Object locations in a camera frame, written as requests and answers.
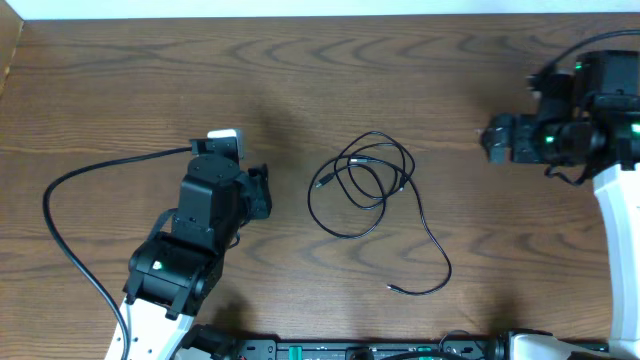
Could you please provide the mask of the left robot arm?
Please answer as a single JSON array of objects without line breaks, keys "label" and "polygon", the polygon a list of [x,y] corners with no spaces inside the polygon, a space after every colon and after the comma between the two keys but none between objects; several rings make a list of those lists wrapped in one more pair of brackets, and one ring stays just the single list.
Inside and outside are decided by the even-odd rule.
[{"label": "left robot arm", "polygon": [[120,306],[115,348],[130,359],[168,359],[220,280],[224,257],[241,227],[269,217],[265,165],[242,170],[236,157],[198,155],[187,168],[178,206],[159,217],[134,251]]}]

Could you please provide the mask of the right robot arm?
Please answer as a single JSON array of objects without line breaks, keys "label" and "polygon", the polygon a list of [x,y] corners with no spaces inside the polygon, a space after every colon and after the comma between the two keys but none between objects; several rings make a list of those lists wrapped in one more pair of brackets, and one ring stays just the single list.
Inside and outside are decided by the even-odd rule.
[{"label": "right robot arm", "polygon": [[506,330],[488,359],[636,359],[639,356],[639,54],[601,50],[579,55],[571,74],[547,66],[531,80],[534,114],[494,116],[480,137],[492,163],[540,164],[566,181],[593,184],[605,224],[612,321],[605,346],[590,350],[535,330]]}]

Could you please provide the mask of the cardboard box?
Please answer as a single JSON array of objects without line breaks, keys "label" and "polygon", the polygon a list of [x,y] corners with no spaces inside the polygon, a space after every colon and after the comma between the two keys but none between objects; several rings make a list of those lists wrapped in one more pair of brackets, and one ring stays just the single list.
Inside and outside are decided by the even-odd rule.
[{"label": "cardboard box", "polygon": [[0,4],[0,92],[3,93],[10,73],[12,60],[16,53],[24,20],[7,3]]}]

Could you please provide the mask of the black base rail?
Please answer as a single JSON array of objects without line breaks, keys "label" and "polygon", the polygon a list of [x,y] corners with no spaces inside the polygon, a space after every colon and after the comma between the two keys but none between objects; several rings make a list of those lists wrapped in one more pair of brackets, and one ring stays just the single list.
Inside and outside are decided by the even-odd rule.
[{"label": "black base rail", "polygon": [[492,338],[454,330],[432,341],[284,341],[238,338],[210,327],[183,345],[186,358],[214,360],[612,359],[610,346],[562,342],[549,333],[516,329]]}]

